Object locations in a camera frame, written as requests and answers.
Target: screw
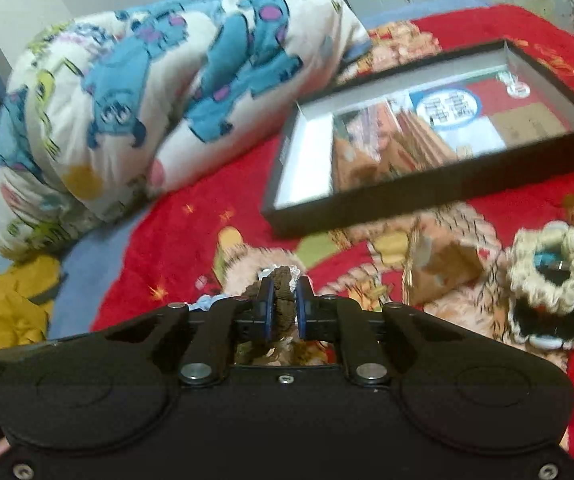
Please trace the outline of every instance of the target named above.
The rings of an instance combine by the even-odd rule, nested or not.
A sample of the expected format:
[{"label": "screw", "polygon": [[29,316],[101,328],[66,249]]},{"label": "screw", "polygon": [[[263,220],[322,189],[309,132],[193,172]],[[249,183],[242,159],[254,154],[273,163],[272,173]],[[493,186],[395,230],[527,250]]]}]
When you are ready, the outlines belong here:
[{"label": "screw", "polygon": [[180,369],[183,377],[191,380],[206,379],[211,374],[211,367],[205,363],[189,363]]},{"label": "screw", "polygon": [[540,480],[554,480],[558,476],[558,467],[556,464],[545,464],[538,472]]},{"label": "screw", "polygon": [[373,381],[384,378],[387,375],[387,368],[378,363],[364,363],[356,367],[356,373],[363,379]]},{"label": "screw", "polygon": [[13,472],[18,480],[32,480],[33,478],[33,469],[26,464],[16,464]]}]

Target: blue bed sheet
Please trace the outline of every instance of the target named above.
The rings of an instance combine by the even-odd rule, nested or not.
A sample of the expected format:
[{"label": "blue bed sheet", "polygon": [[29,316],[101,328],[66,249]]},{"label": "blue bed sheet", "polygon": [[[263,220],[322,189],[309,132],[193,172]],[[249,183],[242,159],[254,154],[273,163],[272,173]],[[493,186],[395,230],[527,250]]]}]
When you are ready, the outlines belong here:
[{"label": "blue bed sheet", "polygon": [[[374,27],[392,20],[421,18],[437,12],[481,6],[487,6],[487,3],[481,0],[432,0],[376,16],[363,16],[362,19],[366,27]],[[63,270],[67,278],[56,298],[50,337],[59,338],[88,330],[102,297],[118,277],[129,236],[146,213],[143,210],[121,224],[90,233],[64,258]],[[0,272],[7,267],[8,261],[0,257]]]}]

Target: open box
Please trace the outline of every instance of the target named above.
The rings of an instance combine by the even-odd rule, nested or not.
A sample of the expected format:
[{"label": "open box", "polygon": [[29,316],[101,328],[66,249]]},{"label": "open box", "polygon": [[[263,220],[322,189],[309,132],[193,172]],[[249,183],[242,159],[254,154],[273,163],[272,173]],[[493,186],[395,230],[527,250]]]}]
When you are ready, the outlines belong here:
[{"label": "open box", "polygon": [[310,95],[283,136],[262,213],[298,236],[574,171],[574,92],[500,40]]}]

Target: cartoon eye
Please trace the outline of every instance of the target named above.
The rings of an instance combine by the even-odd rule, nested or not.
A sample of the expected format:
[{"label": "cartoon eye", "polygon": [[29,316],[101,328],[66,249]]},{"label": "cartoon eye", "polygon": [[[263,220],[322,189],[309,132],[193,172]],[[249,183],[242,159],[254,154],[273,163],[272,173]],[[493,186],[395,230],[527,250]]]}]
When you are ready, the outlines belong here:
[{"label": "cartoon eye", "polygon": [[115,118],[115,114],[113,113],[113,108],[112,107],[105,108],[102,111],[100,118],[102,119],[102,122],[105,122],[105,123],[113,122],[113,118]]},{"label": "cartoon eye", "polygon": [[127,121],[129,121],[130,117],[131,117],[131,110],[129,110],[128,107],[124,106],[122,107],[122,110],[120,110],[116,114],[116,121],[118,121],[118,124],[125,124]]}]

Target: yellow cloth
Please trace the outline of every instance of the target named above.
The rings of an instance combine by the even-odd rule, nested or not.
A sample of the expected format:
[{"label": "yellow cloth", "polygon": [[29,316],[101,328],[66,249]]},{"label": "yellow cloth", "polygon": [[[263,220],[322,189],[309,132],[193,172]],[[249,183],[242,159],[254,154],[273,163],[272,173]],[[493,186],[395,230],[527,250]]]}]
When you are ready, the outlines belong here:
[{"label": "yellow cloth", "polygon": [[0,274],[0,349],[45,340],[54,302],[36,305],[28,298],[59,281],[60,263],[46,254]]}]

